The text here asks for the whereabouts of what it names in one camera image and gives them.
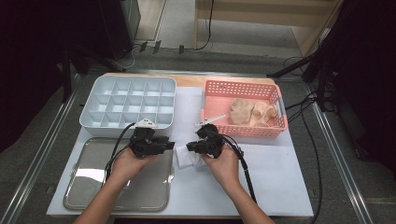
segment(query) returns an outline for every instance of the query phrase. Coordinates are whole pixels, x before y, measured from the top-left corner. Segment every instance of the pink plastic basket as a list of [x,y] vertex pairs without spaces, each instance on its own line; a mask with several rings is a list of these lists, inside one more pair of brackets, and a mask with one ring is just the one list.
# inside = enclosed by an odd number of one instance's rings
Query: pink plastic basket
[[[288,128],[282,95],[276,84],[208,80],[204,86],[204,93],[202,119],[211,119],[224,113],[226,118],[213,122],[222,134],[276,138]],[[230,112],[232,111],[231,104],[235,98],[276,105],[277,116],[268,121],[271,127],[233,125],[230,120]]]

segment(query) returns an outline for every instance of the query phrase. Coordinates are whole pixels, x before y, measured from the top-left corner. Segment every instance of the cable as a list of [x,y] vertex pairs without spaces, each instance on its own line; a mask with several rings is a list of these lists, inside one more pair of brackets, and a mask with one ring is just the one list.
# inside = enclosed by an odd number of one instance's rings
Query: cable
[[320,212],[320,208],[321,208],[321,203],[322,203],[322,198],[323,198],[323,187],[322,187],[322,177],[321,177],[321,169],[320,169],[320,160],[319,160],[319,156],[318,156],[318,148],[317,145],[315,143],[314,137],[312,136],[311,131],[308,128],[308,125],[306,123],[305,117],[304,117],[304,110],[306,110],[309,106],[311,106],[313,103],[315,103],[318,100],[318,97],[314,96],[314,97],[310,97],[312,94],[316,93],[315,91],[310,92],[309,94],[307,94],[305,96],[305,98],[298,104],[295,105],[290,105],[285,107],[286,109],[291,109],[297,105],[300,105],[300,110],[297,111],[296,113],[294,113],[290,118],[288,118],[288,122],[291,123],[292,121],[294,121],[296,118],[298,118],[300,115],[302,117],[304,126],[306,128],[306,131],[308,132],[309,138],[311,139],[312,142],[312,146],[314,147],[314,151],[315,151],[315,158],[316,158],[316,162],[317,162],[317,167],[318,167],[318,187],[319,187],[319,196],[318,196],[318,208],[317,211],[315,212],[312,220],[311,220],[311,224],[315,223],[316,220],[318,219],[318,215]]
[[131,56],[132,56],[132,60],[133,60],[133,62],[132,62],[132,64],[131,65],[128,65],[128,66],[124,66],[124,65],[121,65],[121,64],[119,64],[119,63],[117,63],[116,61],[114,61],[113,60],[113,63],[116,65],[116,66],[118,66],[118,67],[121,67],[121,68],[131,68],[132,66],[134,66],[134,49],[137,49],[138,47],[134,47],[133,49],[131,49]]
[[210,36],[212,36],[212,33],[211,33],[211,29],[210,29],[210,28],[211,28],[211,25],[212,25],[212,15],[213,15],[213,6],[214,6],[214,4],[215,4],[215,0],[212,0],[212,6],[211,6],[211,8],[210,8],[210,16],[209,16],[209,35],[208,35],[208,37],[207,37],[206,43],[204,44],[203,47],[200,47],[200,48],[195,49],[195,50],[204,49],[204,48],[206,47],[207,43],[209,43]]
[[123,151],[125,148],[127,148],[128,146],[125,146],[122,150],[119,151],[118,154],[116,154],[117,148],[119,147],[119,143],[122,139],[122,137],[124,136],[124,134],[126,133],[126,131],[128,131],[129,128],[131,128],[132,126],[134,126],[135,123],[131,123],[128,126],[126,126],[124,128],[124,130],[122,130],[122,133],[120,134],[119,139],[117,139],[116,145],[113,148],[113,152],[111,153],[111,157],[110,157],[110,161],[106,164],[106,168],[105,168],[105,179],[108,180],[108,178],[110,177],[111,174],[111,167],[113,166],[113,162],[114,160],[117,158],[117,156],[119,155],[119,153],[121,151]]
[[[228,135],[221,134],[221,133],[215,133],[215,132],[211,132],[211,131],[205,131],[205,132],[213,133],[214,135],[220,136],[231,147],[233,152],[236,154],[238,159],[241,161],[241,165],[242,165],[242,168],[244,169],[244,173],[245,173],[245,179],[247,180],[247,188],[249,190],[250,197],[253,200],[253,202],[257,203],[256,195],[254,194],[253,185],[251,184],[250,174],[248,172],[248,164],[246,163],[246,161],[244,159],[243,151],[241,150],[241,147],[238,146],[238,144],[235,142],[235,140]],[[232,139],[233,142],[235,142],[235,144],[233,144],[230,140],[228,140],[227,137]]]
[[208,28],[209,35],[207,37],[206,43],[202,47],[200,47],[198,49],[184,49],[185,51],[196,51],[196,50],[201,50],[201,49],[206,48],[207,44],[210,41],[210,37],[212,36],[211,25],[212,25],[212,15],[213,15],[213,6],[214,6],[214,4],[215,4],[215,0],[212,0],[212,4],[211,4],[211,8],[210,8],[210,16],[209,16],[209,28]]
[[318,156],[318,148],[317,148],[317,145],[315,143],[314,137],[312,136],[312,133],[311,133],[311,131],[309,131],[308,125],[306,124],[304,113],[303,113],[303,105],[304,104],[301,104],[301,118],[303,119],[306,131],[308,132],[309,137],[311,138],[312,145],[313,145],[314,150],[315,150],[315,158],[317,160],[317,167],[318,167],[319,198],[318,198],[317,211],[315,212],[314,217],[311,220],[311,224],[313,224],[317,220],[319,212],[320,212],[321,202],[322,202],[322,197],[323,197],[323,190],[322,190],[322,180],[321,180],[320,160],[319,160],[319,156]]

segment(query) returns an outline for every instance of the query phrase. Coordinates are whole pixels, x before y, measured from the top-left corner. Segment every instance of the black equipment stand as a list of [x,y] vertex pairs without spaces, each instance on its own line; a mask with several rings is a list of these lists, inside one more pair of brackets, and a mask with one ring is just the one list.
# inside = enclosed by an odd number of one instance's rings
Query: black equipment stand
[[354,0],[345,1],[343,3],[337,21],[324,40],[319,44],[318,49],[314,53],[302,58],[299,62],[293,63],[278,72],[268,74],[267,77],[282,77],[287,73],[309,63],[303,73],[303,81],[312,82],[318,75],[318,105],[321,111],[324,112],[325,107],[323,103],[327,77],[333,72],[332,68],[334,66],[334,58],[336,57],[340,46],[342,46],[341,43],[343,43],[343,38],[345,38],[344,36],[340,36],[340,31],[345,29],[344,21],[348,19],[353,8],[358,2],[359,0]]

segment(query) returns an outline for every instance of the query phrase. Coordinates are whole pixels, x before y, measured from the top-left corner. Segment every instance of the person's left hand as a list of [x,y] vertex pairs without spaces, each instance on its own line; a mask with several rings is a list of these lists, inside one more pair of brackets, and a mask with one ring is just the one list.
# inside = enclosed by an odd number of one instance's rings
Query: person's left hand
[[132,150],[127,147],[116,158],[111,176],[117,178],[121,182],[127,182],[134,178],[149,162],[154,161],[157,156],[147,156],[144,158],[137,158]]

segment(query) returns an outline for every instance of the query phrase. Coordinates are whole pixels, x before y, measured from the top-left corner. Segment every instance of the stainless steel tray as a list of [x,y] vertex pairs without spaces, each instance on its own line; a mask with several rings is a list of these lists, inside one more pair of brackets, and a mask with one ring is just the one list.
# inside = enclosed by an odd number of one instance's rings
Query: stainless steel tray
[[[71,174],[71,181],[64,195],[64,206],[69,209],[85,209],[102,186],[105,166],[117,142],[115,138],[92,138],[81,152]],[[118,150],[128,144],[122,139]],[[169,199],[172,178],[173,150],[166,150],[156,161],[147,165],[120,194],[115,210],[158,212]]]

